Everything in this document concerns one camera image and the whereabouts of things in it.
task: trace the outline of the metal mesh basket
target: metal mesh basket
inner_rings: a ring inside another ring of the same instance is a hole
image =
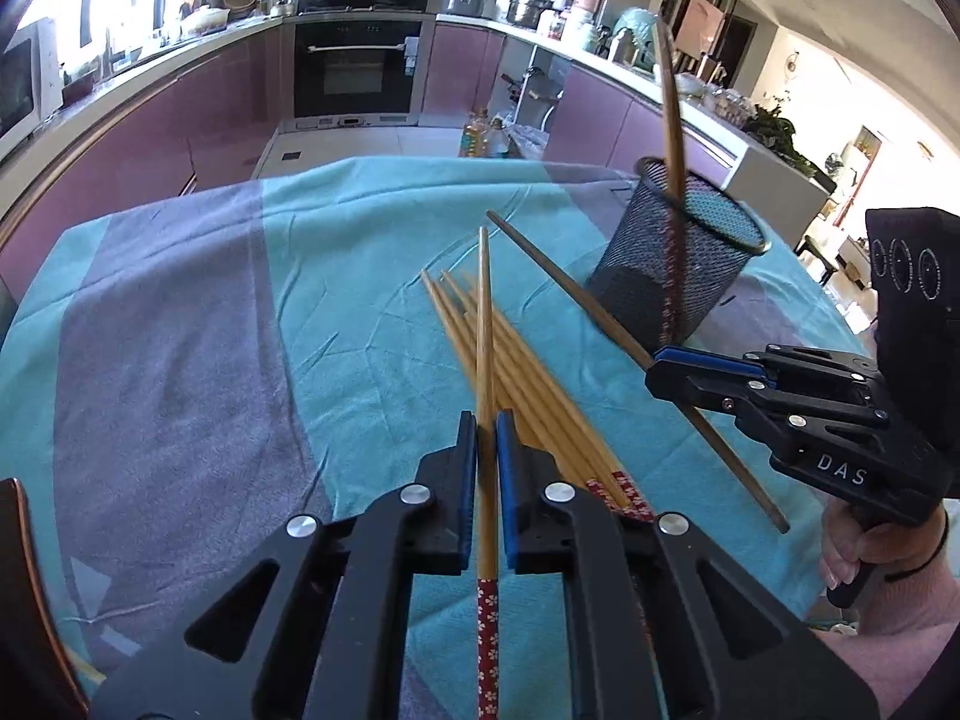
[[[647,349],[682,343],[733,284],[747,261],[770,247],[749,211],[704,177],[686,175],[686,206],[680,209],[667,191],[662,159],[638,165],[640,183],[621,218],[587,289]],[[664,300],[674,209],[685,233],[683,280],[673,338],[664,338]]]

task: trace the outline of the metal screw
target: metal screw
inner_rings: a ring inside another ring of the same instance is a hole
[[[313,536],[317,530],[317,520],[309,514],[300,514],[287,523],[287,535],[293,538],[306,538]]]
[[[551,485],[546,485],[544,490],[544,495],[548,501],[553,501],[554,503],[566,503],[573,500],[573,496],[577,494],[577,491],[574,490],[572,485],[568,485],[566,482],[554,482]]]
[[[683,536],[690,530],[690,522],[683,514],[664,514],[659,522],[659,528],[667,536]]]
[[[400,500],[411,506],[426,503],[430,499],[430,488],[425,485],[406,485],[400,490]]]

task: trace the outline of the black oven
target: black oven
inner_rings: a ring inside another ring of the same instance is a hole
[[[296,119],[409,114],[420,34],[419,20],[320,20],[296,25]]]

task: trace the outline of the ceiling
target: ceiling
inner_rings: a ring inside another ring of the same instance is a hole
[[[960,41],[933,0],[751,0],[844,57],[960,148]]]

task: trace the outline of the plastic bottle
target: plastic bottle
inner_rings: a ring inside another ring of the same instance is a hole
[[[488,130],[487,110],[481,108],[479,112],[470,114],[470,118],[464,125],[463,135],[460,136],[461,157],[482,157],[486,151],[484,148],[484,135]]]
[[[503,122],[500,119],[494,119],[484,135],[484,147],[487,156],[493,159],[507,159],[510,156],[510,143],[507,141],[507,133],[503,131]]]

